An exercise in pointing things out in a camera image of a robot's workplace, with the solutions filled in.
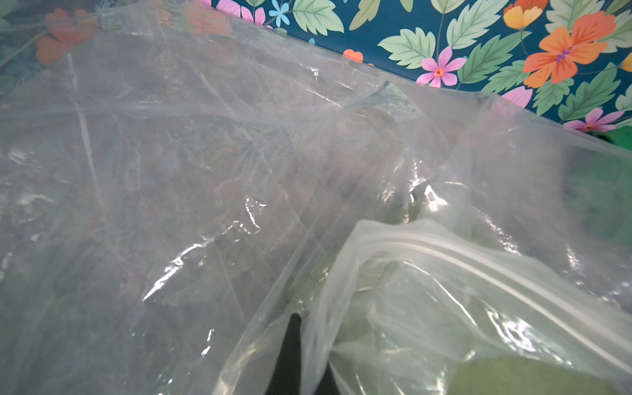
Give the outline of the bag of clothes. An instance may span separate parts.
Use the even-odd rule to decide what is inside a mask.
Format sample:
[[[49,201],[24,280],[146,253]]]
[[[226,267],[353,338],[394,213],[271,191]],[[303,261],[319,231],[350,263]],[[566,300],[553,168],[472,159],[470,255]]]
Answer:
[[[263,394],[288,296],[332,248],[311,199],[565,200],[595,142],[494,94],[420,87],[193,2],[54,11],[1,89],[1,391]]]

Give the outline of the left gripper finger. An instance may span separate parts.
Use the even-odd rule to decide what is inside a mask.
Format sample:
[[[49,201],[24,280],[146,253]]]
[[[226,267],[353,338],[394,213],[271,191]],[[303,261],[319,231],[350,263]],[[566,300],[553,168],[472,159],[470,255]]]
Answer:
[[[291,315],[281,344],[266,395],[299,395],[301,391],[301,316]],[[330,365],[327,366],[316,395],[340,395]]]

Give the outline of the olive green garment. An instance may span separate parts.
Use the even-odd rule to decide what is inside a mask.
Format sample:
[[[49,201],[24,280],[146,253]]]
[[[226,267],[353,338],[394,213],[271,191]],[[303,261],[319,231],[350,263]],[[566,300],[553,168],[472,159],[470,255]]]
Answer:
[[[619,394],[631,378],[631,229],[585,199],[429,198],[370,217],[311,199],[332,245],[288,301],[320,393]]]

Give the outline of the green tank top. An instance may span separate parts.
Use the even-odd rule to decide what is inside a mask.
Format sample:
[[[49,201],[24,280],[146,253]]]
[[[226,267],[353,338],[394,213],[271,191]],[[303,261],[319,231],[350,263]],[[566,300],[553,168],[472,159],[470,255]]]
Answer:
[[[624,156],[588,142],[566,166],[564,196],[571,224],[593,238],[631,243],[631,127],[590,136],[626,151]]]

